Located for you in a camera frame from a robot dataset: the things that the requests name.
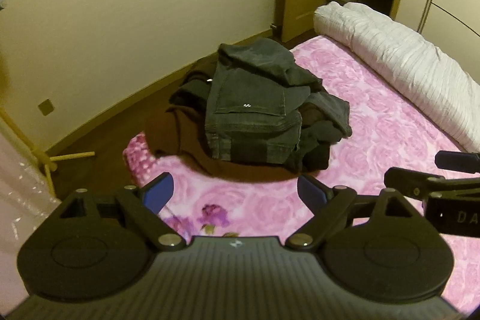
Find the white rolled quilt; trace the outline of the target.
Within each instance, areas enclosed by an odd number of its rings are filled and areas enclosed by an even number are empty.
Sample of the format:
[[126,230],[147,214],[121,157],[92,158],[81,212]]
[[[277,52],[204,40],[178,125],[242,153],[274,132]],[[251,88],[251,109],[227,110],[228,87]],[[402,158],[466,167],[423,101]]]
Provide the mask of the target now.
[[349,48],[464,150],[479,150],[479,85],[438,46],[356,2],[318,7],[314,28]]

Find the wall socket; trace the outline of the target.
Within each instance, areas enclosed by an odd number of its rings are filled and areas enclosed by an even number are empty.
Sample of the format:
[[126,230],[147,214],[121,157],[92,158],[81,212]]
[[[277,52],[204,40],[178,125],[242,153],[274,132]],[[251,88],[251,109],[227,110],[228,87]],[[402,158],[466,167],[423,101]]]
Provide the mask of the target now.
[[37,107],[43,116],[47,116],[55,110],[55,107],[50,99],[46,99],[45,101],[41,102]]

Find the yellow drying rack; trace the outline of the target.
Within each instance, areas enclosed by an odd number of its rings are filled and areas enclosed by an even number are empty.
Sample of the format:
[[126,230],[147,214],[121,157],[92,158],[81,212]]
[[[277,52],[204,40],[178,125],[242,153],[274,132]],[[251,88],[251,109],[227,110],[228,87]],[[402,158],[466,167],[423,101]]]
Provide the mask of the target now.
[[26,145],[30,153],[38,160],[40,165],[43,167],[46,176],[47,186],[51,196],[56,196],[55,185],[52,179],[52,173],[58,170],[59,162],[66,162],[71,160],[83,159],[95,157],[96,153],[94,151],[76,153],[76,154],[64,154],[50,157],[45,151],[37,147],[32,140],[30,140],[24,132],[19,128],[15,121],[7,114],[4,108],[1,108],[1,119],[7,124],[10,130]]

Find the dark grey jeans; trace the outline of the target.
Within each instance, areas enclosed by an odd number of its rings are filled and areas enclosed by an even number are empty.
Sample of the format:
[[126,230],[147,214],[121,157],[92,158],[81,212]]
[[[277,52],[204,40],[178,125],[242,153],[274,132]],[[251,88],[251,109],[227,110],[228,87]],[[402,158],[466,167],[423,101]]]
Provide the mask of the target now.
[[314,136],[330,145],[352,135],[350,105],[295,62],[274,40],[222,44],[207,100],[204,130],[212,156],[235,163],[283,165],[301,148],[302,115],[311,104],[326,117]]

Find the pile of dark clothes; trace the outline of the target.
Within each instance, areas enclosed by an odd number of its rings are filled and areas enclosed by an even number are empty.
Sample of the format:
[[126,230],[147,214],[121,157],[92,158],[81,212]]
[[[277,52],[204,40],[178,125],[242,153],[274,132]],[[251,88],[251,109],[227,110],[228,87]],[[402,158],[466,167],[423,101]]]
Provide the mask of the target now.
[[313,174],[329,166],[330,144],[315,131],[326,129],[326,117],[311,104],[299,108],[303,125],[301,148],[285,166],[236,164],[212,157],[204,131],[206,104],[216,55],[195,62],[177,86],[168,104],[155,110],[145,127],[145,139],[155,157],[179,156],[187,166],[212,177],[239,182],[272,182]]

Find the pink rose bedspread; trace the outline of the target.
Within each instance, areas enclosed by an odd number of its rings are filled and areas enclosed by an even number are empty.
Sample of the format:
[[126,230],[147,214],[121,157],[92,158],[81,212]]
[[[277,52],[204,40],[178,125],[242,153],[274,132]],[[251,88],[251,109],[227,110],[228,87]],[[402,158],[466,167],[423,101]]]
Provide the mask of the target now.
[[[297,74],[319,79],[322,99],[295,112],[302,123],[289,157],[263,158],[266,138],[238,154],[208,144],[204,110],[219,66],[234,71],[220,110],[242,117],[259,110],[284,118],[280,87]],[[388,168],[431,169],[441,149],[479,150],[479,85],[454,59],[422,38],[391,44],[319,36],[293,49],[269,39],[221,45],[216,57],[191,67],[123,156],[135,184],[172,174],[173,197],[160,218],[185,239],[284,240],[311,217],[295,189],[298,175],[375,193]]]

